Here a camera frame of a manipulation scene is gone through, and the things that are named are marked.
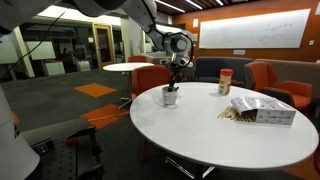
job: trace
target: gray carpet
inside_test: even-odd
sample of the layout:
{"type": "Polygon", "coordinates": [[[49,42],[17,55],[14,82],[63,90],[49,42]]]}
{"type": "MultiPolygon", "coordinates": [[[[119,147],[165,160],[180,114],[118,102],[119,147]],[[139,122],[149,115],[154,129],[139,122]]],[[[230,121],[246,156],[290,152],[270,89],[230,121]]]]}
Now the gray carpet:
{"type": "MultiPolygon", "coordinates": [[[[51,124],[78,118],[99,107],[113,103],[120,105],[120,97],[128,96],[126,92],[127,77],[120,72],[94,70],[48,78],[23,80],[2,84],[8,102],[19,116],[19,128],[32,130],[51,124]],[[74,90],[76,86],[98,83],[118,91],[99,98],[93,98],[74,90]]],[[[102,161],[108,172],[105,179],[110,180],[156,180],[189,179],[173,166],[165,163],[165,157],[172,155],[152,144],[147,146],[145,161],[140,161],[140,147],[143,138],[135,130],[129,115],[100,129],[98,141],[104,151],[102,161]]],[[[194,172],[196,164],[177,159],[189,171],[194,172]]],[[[254,179],[254,180],[295,180],[299,179],[281,170],[248,172],[216,168],[206,179],[254,179]]]]}

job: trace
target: cardboard box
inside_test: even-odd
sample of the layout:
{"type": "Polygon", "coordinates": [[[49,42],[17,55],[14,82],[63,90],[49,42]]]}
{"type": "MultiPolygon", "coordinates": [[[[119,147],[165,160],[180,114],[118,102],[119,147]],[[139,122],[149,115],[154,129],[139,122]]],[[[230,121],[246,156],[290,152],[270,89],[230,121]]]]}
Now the cardboard box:
{"type": "Polygon", "coordinates": [[[296,114],[294,108],[275,98],[236,97],[231,103],[240,115],[256,111],[256,123],[291,125],[296,114]]]}

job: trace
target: jar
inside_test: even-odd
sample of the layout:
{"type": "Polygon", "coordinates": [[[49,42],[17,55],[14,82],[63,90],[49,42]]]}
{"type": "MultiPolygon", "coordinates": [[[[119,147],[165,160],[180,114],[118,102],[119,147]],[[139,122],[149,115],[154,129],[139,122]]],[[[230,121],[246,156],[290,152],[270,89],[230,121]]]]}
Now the jar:
{"type": "Polygon", "coordinates": [[[228,95],[231,86],[232,69],[221,69],[218,93],[220,95],[228,95]]]}

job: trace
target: white round table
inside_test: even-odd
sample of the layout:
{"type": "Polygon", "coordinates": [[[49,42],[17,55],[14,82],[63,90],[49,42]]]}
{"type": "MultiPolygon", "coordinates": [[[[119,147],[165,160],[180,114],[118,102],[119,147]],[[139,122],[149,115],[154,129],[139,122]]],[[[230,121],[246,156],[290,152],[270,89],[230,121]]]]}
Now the white round table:
{"type": "Polygon", "coordinates": [[[268,170],[300,162],[318,145],[317,130],[299,111],[291,127],[217,117],[231,106],[233,97],[266,95],[232,86],[229,95],[221,96],[213,83],[176,86],[173,106],[162,105],[163,86],[159,86],[139,95],[130,108],[132,122],[142,135],[172,154],[202,165],[268,170]]]}
{"type": "Polygon", "coordinates": [[[104,66],[103,69],[106,71],[126,71],[131,72],[135,68],[143,67],[143,66],[152,66],[152,63],[144,63],[144,62],[131,62],[131,63],[118,63],[118,64],[110,64],[104,66]]]}
{"type": "MultiPolygon", "coordinates": [[[[103,69],[106,71],[121,71],[121,72],[129,72],[129,81],[128,81],[128,86],[130,90],[130,94],[132,92],[132,77],[131,77],[131,72],[138,67],[143,67],[143,66],[153,66],[154,64],[152,63],[144,63],[144,62],[130,62],[130,63],[118,63],[118,64],[110,64],[107,66],[104,66],[103,69]]],[[[127,105],[132,101],[131,98],[121,98],[121,100],[126,100],[124,104],[119,106],[119,109],[122,108],[123,106],[127,105]]]]}

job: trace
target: ceiling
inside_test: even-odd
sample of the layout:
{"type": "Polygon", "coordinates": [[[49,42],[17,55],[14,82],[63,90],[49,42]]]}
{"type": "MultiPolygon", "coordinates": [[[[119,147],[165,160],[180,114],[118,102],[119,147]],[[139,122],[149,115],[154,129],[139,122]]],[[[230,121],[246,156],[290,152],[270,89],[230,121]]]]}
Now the ceiling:
{"type": "MultiPolygon", "coordinates": [[[[216,0],[190,0],[193,3],[202,7],[202,9],[199,9],[191,5],[186,0],[161,0],[161,1],[184,10],[185,11],[184,13],[190,13],[190,12],[201,11],[206,9],[214,9],[214,8],[221,8],[221,7],[231,6],[231,5],[249,3],[257,0],[220,0],[224,4],[223,6],[221,6],[216,0]]],[[[183,12],[180,12],[166,5],[163,5],[157,0],[156,0],[156,4],[159,12],[169,14],[169,15],[184,14],[183,12]]]]}

